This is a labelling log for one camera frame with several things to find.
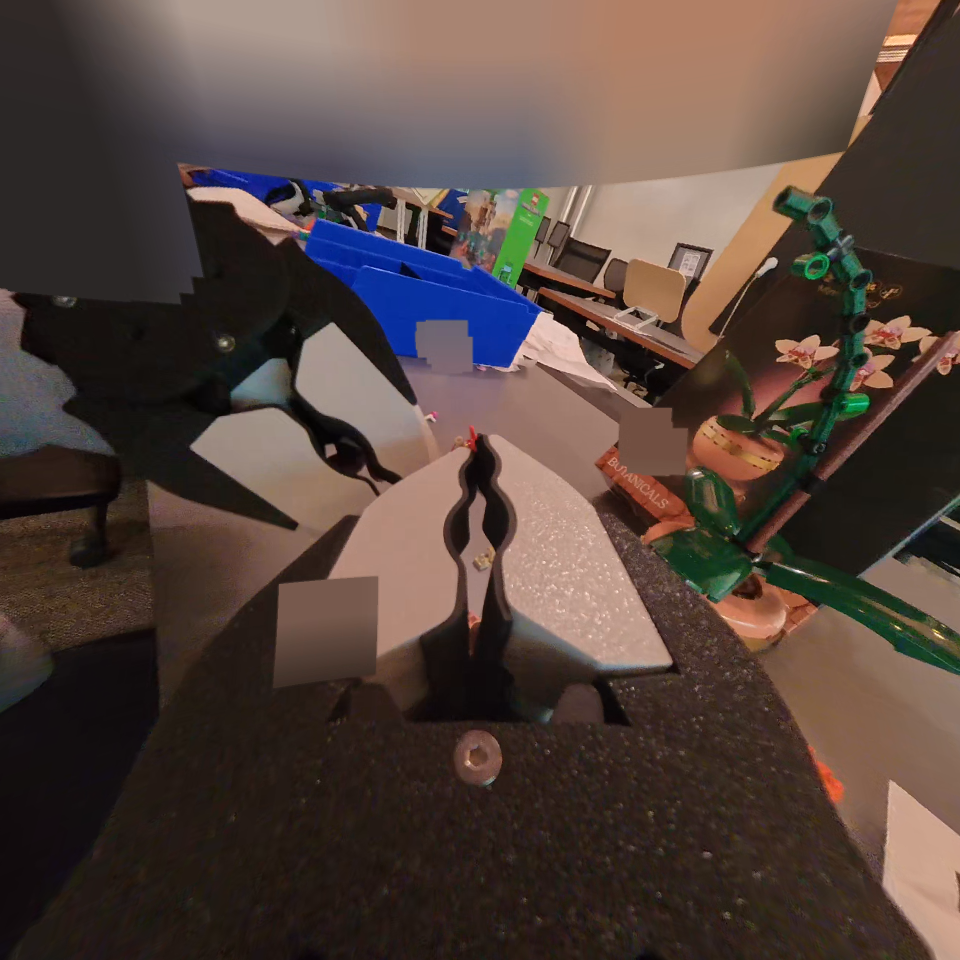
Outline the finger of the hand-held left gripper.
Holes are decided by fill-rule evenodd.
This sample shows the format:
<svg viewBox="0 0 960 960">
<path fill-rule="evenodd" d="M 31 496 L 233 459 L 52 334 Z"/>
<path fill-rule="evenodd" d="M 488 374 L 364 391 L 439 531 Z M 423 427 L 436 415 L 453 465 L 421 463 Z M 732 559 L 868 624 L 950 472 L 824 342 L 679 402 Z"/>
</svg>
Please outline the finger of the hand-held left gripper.
<svg viewBox="0 0 960 960">
<path fill-rule="evenodd" d="M 191 450 L 303 529 L 329 529 L 377 498 L 364 456 L 306 413 L 264 406 L 218 418 Z"/>
<path fill-rule="evenodd" d="M 371 477 L 394 482 L 425 468 L 439 449 L 421 407 L 408 399 L 338 326 L 305 340 L 294 364 L 293 399 L 321 426 L 352 443 Z"/>
</svg>

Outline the dark orchid set box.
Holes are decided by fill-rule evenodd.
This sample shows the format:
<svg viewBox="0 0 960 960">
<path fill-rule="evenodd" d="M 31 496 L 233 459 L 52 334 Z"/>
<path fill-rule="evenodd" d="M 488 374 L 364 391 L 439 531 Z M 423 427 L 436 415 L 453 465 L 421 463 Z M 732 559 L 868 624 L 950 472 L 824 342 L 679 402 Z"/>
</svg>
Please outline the dark orchid set box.
<svg viewBox="0 0 960 960">
<path fill-rule="evenodd" d="M 840 224 L 872 271 L 870 318 L 907 316 L 935 337 L 958 330 L 958 12 L 918 42 L 870 122 L 826 177 Z M 694 431 L 711 415 L 737 413 L 739 391 L 724 367 L 731 351 L 759 409 L 800 371 L 775 360 L 776 339 L 838 329 L 836 295 L 800 280 L 789 265 L 810 249 L 790 226 L 772 247 L 772 276 L 747 294 L 723 342 L 693 369 L 663 379 L 654 403 Z M 781 535 L 801 557 L 860 575 L 958 498 L 958 366 L 933 371 L 789 519 Z"/>
</svg>

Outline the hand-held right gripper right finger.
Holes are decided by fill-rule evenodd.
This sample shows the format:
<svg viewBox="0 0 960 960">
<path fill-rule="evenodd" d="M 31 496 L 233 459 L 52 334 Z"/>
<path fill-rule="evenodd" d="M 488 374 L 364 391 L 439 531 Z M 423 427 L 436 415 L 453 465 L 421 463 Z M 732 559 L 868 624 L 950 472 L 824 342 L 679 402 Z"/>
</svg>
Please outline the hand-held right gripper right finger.
<svg viewBox="0 0 960 960">
<path fill-rule="evenodd" d="M 473 663 L 490 718 L 548 721 L 573 686 L 674 671 L 592 503 L 498 435 L 476 443 L 492 564 Z"/>
</svg>

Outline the green toy set box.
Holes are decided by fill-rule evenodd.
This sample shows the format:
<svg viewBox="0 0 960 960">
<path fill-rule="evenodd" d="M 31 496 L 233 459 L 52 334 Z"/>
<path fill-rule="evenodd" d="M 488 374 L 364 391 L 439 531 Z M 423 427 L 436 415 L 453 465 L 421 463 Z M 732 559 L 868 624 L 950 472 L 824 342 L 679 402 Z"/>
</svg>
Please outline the green toy set box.
<svg viewBox="0 0 960 960">
<path fill-rule="evenodd" d="M 516 288 L 548 206 L 541 188 L 468 191 L 450 257 Z"/>
</svg>

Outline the tan board on white stand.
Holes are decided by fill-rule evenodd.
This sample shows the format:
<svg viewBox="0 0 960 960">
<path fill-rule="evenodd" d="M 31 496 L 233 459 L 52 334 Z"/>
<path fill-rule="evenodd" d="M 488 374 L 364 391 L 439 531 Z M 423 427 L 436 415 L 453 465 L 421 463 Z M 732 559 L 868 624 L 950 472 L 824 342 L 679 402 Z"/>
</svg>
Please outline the tan board on white stand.
<svg viewBox="0 0 960 960">
<path fill-rule="evenodd" d="M 663 267 L 640 258 L 627 264 L 622 299 L 627 307 L 614 318 L 625 322 L 632 313 L 640 313 L 669 325 L 677 321 L 681 312 L 687 280 L 678 270 Z"/>
</svg>

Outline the blue plastic bin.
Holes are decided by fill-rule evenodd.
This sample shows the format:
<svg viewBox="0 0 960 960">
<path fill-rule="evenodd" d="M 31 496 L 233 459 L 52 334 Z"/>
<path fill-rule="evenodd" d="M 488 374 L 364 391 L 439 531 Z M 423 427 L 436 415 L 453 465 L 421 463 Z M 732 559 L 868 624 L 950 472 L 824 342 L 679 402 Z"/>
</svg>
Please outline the blue plastic bin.
<svg viewBox="0 0 960 960">
<path fill-rule="evenodd" d="M 317 220 L 305 252 L 360 298 L 400 356 L 417 354 L 418 324 L 463 322 L 473 364 L 506 369 L 542 314 L 485 270 L 347 225 Z"/>
<path fill-rule="evenodd" d="M 309 193 L 299 181 L 270 174 L 252 174 L 209 167 L 182 169 L 187 186 L 236 188 L 245 191 L 267 207 L 297 210 L 306 205 Z"/>
</svg>

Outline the crumpled white paper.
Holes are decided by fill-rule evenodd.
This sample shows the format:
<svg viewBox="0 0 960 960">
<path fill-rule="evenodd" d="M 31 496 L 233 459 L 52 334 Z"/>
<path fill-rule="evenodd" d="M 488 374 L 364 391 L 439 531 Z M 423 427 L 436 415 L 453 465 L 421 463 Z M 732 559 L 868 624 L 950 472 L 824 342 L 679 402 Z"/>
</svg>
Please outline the crumpled white paper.
<svg viewBox="0 0 960 960">
<path fill-rule="evenodd" d="M 534 361 L 593 388 L 617 391 L 609 378 L 588 363 L 580 338 L 546 311 L 537 315 L 514 359 Z"/>
</svg>

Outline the wooden table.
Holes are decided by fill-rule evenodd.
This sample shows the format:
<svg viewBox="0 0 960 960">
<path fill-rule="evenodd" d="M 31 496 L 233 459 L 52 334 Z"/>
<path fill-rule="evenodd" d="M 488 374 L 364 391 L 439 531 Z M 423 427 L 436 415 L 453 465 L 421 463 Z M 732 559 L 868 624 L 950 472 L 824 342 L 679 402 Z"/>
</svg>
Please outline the wooden table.
<svg viewBox="0 0 960 960">
<path fill-rule="evenodd" d="M 624 361 L 628 367 L 643 357 L 665 362 L 683 371 L 693 369 L 704 357 L 684 338 L 653 324 L 630 323 L 616 317 L 613 306 L 554 290 L 539 292 L 540 307 L 576 336 Z"/>
<path fill-rule="evenodd" d="M 620 297 L 620 293 L 616 291 L 535 260 L 526 261 L 515 288 L 523 294 L 529 291 L 553 290 L 574 297 L 598 299 L 608 304 Z"/>
</svg>

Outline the black and white tool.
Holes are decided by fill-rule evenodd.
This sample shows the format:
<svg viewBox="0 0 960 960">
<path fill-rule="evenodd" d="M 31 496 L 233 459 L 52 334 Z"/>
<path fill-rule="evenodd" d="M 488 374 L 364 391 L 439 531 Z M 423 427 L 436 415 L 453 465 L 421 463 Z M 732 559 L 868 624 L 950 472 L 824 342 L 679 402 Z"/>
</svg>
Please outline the black and white tool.
<svg viewBox="0 0 960 960">
<path fill-rule="evenodd" d="M 262 202 L 275 213 L 297 223 L 324 220 L 370 233 L 374 229 L 368 225 L 362 209 L 374 206 L 394 210 L 398 199 L 386 187 L 338 187 L 316 191 L 304 180 L 291 178 L 271 189 Z"/>
</svg>

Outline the white paper bag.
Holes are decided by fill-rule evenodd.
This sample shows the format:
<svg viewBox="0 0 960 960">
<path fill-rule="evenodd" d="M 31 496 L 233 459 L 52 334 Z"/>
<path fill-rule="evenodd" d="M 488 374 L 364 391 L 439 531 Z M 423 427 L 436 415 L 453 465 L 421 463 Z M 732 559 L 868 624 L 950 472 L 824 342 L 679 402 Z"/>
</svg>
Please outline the white paper bag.
<svg viewBox="0 0 960 960">
<path fill-rule="evenodd" d="M 894 781 L 882 885 L 934 958 L 959 957 L 959 836 Z"/>
</svg>

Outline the black framed picture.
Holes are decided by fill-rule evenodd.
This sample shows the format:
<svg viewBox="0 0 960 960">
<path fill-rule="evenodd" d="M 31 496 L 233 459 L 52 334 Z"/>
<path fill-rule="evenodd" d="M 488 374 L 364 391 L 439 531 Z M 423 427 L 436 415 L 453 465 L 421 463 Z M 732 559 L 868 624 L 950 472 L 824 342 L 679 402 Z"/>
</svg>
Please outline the black framed picture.
<svg viewBox="0 0 960 960">
<path fill-rule="evenodd" d="M 668 260 L 668 269 L 680 273 L 687 284 L 699 281 L 713 257 L 710 247 L 677 243 Z"/>
</svg>

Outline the toy brick orchid model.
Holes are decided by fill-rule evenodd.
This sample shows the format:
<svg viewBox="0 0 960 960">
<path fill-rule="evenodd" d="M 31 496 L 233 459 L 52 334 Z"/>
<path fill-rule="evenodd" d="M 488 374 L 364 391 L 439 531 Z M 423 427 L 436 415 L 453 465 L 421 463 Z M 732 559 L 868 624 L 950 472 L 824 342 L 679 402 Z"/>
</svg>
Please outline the toy brick orchid model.
<svg viewBox="0 0 960 960">
<path fill-rule="evenodd" d="M 715 414 L 693 435 L 696 465 L 683 478 L 686 527 L 650 540 L 681 580 L 718 605 L 752 577 L 859 622 L 915 661 L 958 674 L 958 632 L 917 607 L 822 562 L 798 557 L 780 537 L 829 478 L 879 429 L 944 359 L 958 354 L 958 333 L 919 330 L 921 352 L 900 380 L 885 371 L 913 333 L 884 341 L 868 315 L 873 275 L 834 204 L 793 185 L 773 210 L 799 224 L 812 250 L 791 264 L 803 282 L 833 281 L 837 332 L 774 343 L 774 365 L 800 370 L 758 406 L 756 388 L 736 354 L 724 348 L 722 371 L 739 393 L 736 412 Z"/>
</svg>

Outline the grey desk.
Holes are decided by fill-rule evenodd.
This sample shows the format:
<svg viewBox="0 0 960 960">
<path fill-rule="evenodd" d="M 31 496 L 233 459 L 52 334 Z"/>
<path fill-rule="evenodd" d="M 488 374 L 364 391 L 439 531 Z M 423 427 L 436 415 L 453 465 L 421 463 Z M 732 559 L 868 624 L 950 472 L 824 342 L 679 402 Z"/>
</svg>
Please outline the grey desk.
<svg viewBox="0 0 960 960">
<path fill-rule="evenodd" d="M 469 425 L 503 436 L 587 498 L 609 488 L 595 460 L 618 438 L 619 415 L 642 403 L 525 366 L 471 374 L 402 366 L 431 429 L 449 450 Z M 160 706 L 215 637 L 262 588 L 312 546 L 288 531 L 178 498 L 149 484 Z M 958 677 L 893 649 L 873 631 L 821 608 L 757 656 L 806 740 L 845 786 L 839 812 L 869 866 L 882 870 L 889 783 L 894 840 L 927 833 L 919 806 L 959 825 Z"/>
</svg>

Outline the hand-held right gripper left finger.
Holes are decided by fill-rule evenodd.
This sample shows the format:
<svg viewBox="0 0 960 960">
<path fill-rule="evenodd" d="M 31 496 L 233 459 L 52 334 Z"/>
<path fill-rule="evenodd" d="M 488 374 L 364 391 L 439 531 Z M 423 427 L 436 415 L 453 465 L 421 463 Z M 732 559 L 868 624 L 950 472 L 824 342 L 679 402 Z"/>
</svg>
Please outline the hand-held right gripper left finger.
<svg viewBox="0 0 960 960">
<path fill-rule="evenodd" d="M 473 450 L 452 450 L 381 494 L 323 579 L 282 583 L 273 659 L 276 690 L 361 679 L 398 706 L 430 692 L 422 638 L 466 628 L 465 577 L 449 518 L 468 503 Z"/>
</svg>

